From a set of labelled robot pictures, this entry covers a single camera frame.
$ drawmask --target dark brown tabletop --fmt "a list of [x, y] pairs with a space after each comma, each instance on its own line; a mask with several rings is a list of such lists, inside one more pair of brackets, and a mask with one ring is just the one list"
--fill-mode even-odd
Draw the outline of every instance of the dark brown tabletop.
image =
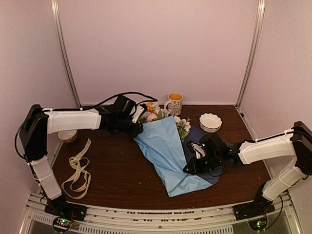
[[[198, 118], [205, 112], [222, 118], [223, 124], [217, 133], [223, 140], [235, 143], [251, 138], [233, 106], [184, 105], [181, 117], [191, 118], [191, 125], [199, 127]], [[68, 197], [69, 201], [125, 209], [211, 207], [253, 200], [259, 186], [270, 179], [264, 163], [259, 161], [227, 169], [218, 183], [206, 190], [168, 197], [153, 165], [133, 139], [125, 134], [109, 137], [109, 133], [102, 130], [81, 130], [76, 142], [63, 144], [56, 159], [53, 171], [59, 184], [75, 172], [68, 159], [84, 148], [88, 138], [92, 143], [85, 156], [90, 160], [86, 170], [92, 175], [91, 185], [84, 198]]]

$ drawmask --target measuring tape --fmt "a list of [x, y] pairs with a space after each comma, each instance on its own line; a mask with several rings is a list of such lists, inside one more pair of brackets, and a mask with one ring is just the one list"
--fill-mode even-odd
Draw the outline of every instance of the measuring tape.
[[[88, 188], [89, 188], [90, 182], [91, 182], [91, 174], [85, 170], [85, 168], [90, 163], [90, 160], [88, 158], [86, 158], [86, 157], [83, 157], [84, 154], [88, 151], [90, 145], [91, 145], [91, 140], [88, 139], [88, 141], [87, 141], [86, 145], [84, 146], [83, 150], [79, 154], [77, 154], [75, 157], [70, 157], [69, 158], [69, 165], [72, 168], [74, 168], [76, 170], [76, 172], [71, 177], [69, 177], [68, 180], [63, 182], [62, 185], [61, 185], [61, 187], [64, 190], [64, 192], [69, 197], [71, 197], [72, 199], [75, 199], [75, 200], [81, 199], [84, 196], [86, 196], [86, 194], [88, 192]], [[84, 165], [83, 167], [81, 167], [81, 165], [80, 165], [80, 160], [82, 160], [82, 159], [86, 159], [87, 160], [87, 164]], [[73, 189], [73, 184], [79, 179], [81, 173], [84, 173], [84, 177], [83, 178], [84, 178], [85, 182], [84, 182], [84, 184], [80, 188]], [[83, 194], [81, 194], [79, 196], [71, 196], [70, 194], [68, 194], [66, 192], [66, 190], [64, 189], [64, 184], [67, 183], [67, 182], [70, 182], [70, 181], [72, 181], [72, 183], [70, 185], [71, 191], [73, 191], [75, 193], [79, 193], [79, 192], [84, 191]]]

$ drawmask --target bowl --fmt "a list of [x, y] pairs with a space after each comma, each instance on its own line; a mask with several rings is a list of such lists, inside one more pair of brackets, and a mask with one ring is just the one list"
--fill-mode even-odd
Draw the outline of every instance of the bowl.
[[215, 133], [221, 128], [222, 120], [219, 116], [212, 113], [204, 113], [199, 118], [199, 124], [205, 132]]
[[78, 137], [77, 130], [69, 130], [58, 133], [58, 137], [64, 141], [66, 144], [73, 143]]

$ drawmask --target white wall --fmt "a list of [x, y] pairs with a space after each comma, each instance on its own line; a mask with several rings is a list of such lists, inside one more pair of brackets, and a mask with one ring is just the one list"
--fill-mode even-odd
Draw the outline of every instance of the white wall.
[[[312, 1], [267, 1], [262, 35], [242, 104], [258, 137], [301, 120], [312, 129]], [[270, 160], [277, 174], [288, 159]], [[290, 189], [304, 228], [312, 229], [312, 178]]]
[[[0, 229], [17, 232], [37, 184], [14, 150], [14, 134], [32, 104], [74, 107], [50, 1], [0, 1]], [[49, 138], [49, 152], [58, 143]]]
[[235, 104], [257, 0], [60, 0], [69, 61], [83, 104], [140, 91], [166, 101]]

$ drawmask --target scalloped bowl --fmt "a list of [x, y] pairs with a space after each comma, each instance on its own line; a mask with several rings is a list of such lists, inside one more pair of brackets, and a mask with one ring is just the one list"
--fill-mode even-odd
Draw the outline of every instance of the scalloped bowl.
[[204, 113], [199, 118], [199, 124], [205, 132], [215, 133], [221, 128], [222, 120], [219, 116], [212, 113]]

